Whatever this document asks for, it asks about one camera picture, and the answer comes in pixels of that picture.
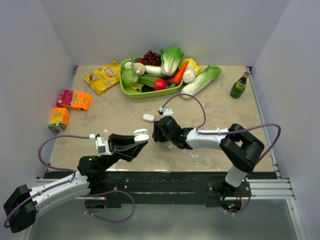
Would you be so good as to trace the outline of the small white case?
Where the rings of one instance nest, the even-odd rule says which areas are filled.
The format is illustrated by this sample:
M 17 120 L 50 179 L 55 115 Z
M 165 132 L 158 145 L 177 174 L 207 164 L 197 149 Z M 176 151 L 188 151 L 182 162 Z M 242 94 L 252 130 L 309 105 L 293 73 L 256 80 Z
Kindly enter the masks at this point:
M 141 128 L 141 129 L 137 129 L 133 132 L 133 136 L 134 136 L 134 142 L 135 143 L 139 143 L 139 142 L 143 142 L 143 141 L 148 141 L 149 140 L 149 134 L 148 134 L 148 130 L 145 128 Z

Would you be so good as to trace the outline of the white oval charging case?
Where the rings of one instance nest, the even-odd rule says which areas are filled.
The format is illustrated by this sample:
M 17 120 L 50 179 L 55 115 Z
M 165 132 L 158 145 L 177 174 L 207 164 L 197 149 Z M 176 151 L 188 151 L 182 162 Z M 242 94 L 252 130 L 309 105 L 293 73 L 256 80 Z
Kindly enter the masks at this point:
M 146 122 L 150 122 L 150 123 L 153 123 L 155 121 L 155 116 L 154 115 L 151 115 L 151 114 L 144 114 L 142 116 L 142 119 Z

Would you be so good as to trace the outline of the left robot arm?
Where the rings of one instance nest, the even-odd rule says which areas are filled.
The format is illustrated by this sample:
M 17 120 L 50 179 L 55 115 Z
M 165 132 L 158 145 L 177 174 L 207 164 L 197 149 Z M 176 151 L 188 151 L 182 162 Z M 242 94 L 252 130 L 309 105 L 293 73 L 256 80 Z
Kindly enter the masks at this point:
M 136 158 L 148 144 L 149 135 L 146 129 L 139 129 L 133 135 L 113 133 L 105 139 L 90 134 L 87 139 L 95 142 L 98 155 L 81 157 L 77 170 L 67 168 L 69 175 L 64 178 L 32 188 L 23 184 L 14 190 L 3 205 L 5 228 L 21 232 L 33 225 L 37 216 L 64 202 L 89 194 L 99 196 L 104 190 L 106 170 L 119 160 L 131 162 Z

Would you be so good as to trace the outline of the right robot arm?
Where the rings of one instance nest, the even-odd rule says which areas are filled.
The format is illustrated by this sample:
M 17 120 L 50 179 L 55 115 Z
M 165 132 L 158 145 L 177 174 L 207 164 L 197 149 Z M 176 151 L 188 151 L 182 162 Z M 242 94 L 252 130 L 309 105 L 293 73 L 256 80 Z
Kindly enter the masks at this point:
M 223 192 L 230 197 L 241 190 L 241 182 L 252 173 L 260 161 L 264 144 L 241 125 L 234 123 L 221 131 L 198 131 L 192 127 L 180 127 L 171 116 L 164 116 L 153 124 L 154 142 L 170 142 L 179 149 L 216 149 L 221 150 L 231 161 Z

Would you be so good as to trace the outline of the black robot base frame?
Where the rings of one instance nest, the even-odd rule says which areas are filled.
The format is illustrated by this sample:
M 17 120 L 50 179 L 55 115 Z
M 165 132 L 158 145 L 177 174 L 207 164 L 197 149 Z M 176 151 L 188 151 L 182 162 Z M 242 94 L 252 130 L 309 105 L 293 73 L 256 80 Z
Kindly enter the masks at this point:
M 122 204 L 137 205 L 205 205 L 219 207 L 230 204 L 237 196 L 252 196 L 253 187 L 242 182 L 238 189 L 223 190 L 226 172 L 164 172 L 164 171 L 106 171 L 95 177 L 89 193 L 79 197 L 97 195 L 107 208 L 120 208 Z

